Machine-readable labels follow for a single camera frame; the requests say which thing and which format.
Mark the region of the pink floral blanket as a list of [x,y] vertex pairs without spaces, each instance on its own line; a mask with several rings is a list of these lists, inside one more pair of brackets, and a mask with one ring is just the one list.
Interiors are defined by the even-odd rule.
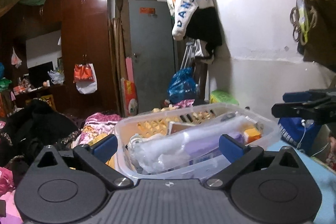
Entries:
[[74,142],[74,146],[80,144],[92,146],[96,144],[108,135],[114,134],[115,126],[121,120],[122,118],[117,114],[92,114],[85,120],[81,133]]

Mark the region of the blue shopping bag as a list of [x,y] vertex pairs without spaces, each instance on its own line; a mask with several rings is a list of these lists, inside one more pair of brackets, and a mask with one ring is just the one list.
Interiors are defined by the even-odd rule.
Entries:
[[305,154],[312,148],[322,127],[313,120],[301,118],[280,118],[278,125],[281,140]]

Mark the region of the green box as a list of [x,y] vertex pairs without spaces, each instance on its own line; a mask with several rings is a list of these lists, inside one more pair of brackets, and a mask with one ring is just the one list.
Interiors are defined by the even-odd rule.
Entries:
[[210,103],[228,103],[239,105],[239,102],[229,93],[223,90],[214,90],[210,93]]

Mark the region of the translucent plastic basket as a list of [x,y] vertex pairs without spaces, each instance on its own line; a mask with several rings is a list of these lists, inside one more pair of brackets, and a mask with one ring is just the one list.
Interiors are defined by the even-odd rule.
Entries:
[[219,151],[223,134],[264,149],[280,139],[276,122],[227,103],[140,114],[118,122],[114,133],[114,167],[134,182],[209,178],[230,164]]

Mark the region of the purple package in basket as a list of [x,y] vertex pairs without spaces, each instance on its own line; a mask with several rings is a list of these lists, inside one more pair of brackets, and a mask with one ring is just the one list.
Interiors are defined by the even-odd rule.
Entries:
[[170,135],[130,141],[127,150],[145,173],[162,173],[216,150],[223,134],[243,133],[252,126],[245,116],[227,113]]

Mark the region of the orange white hanging bag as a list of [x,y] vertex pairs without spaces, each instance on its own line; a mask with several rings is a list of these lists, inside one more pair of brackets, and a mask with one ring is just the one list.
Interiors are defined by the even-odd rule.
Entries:
[[80,64],[75,64],[73,82],[80,94],[93,94],[97,91],[97,78],[92,63],[87,62],[87,55],[83,55]]

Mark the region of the brown hanging tote bag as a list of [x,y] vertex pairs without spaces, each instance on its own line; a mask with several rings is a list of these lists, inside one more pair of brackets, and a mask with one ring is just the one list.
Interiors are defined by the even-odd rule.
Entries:
[[335,0],[303,0],[303,60],[335,72]]

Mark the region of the blue plastic garbage bag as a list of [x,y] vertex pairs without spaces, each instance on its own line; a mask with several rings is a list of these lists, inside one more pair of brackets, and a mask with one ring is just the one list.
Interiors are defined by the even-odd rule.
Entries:
[[189,67],[180,69],[173,75],[167,89],[168,100],[171,103],[176,104],[197,97],[197,85],[193,74],[193,68]]

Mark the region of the grey door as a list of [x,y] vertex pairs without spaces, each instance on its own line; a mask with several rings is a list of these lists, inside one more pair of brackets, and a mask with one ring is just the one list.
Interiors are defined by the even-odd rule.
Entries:
[[130,0],[130,43],[138,111],[159,107],[175,74],[171,16],[165,2]]

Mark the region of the red brown wardrobe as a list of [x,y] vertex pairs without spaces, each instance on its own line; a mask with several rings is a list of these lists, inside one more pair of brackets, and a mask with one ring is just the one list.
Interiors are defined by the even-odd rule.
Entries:
[[[66,93],[62,105],[80,115],[120,114],[110,0],[46,0],[42,6],[17,3],[1,16],[1,63],[17,86],[27,73],[26,40],[60,31]],[[93,64],[97,90],[81,94],[74,83],[76,64]]]

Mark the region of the white black hanging jacket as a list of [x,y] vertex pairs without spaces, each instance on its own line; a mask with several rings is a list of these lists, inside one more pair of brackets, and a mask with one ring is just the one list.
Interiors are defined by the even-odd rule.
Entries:
[[213,0],[175,0],[175,41],[189,38],[197,41],[196,56],[206,64],[214,61],[214,51],[222,45],[218,13]]

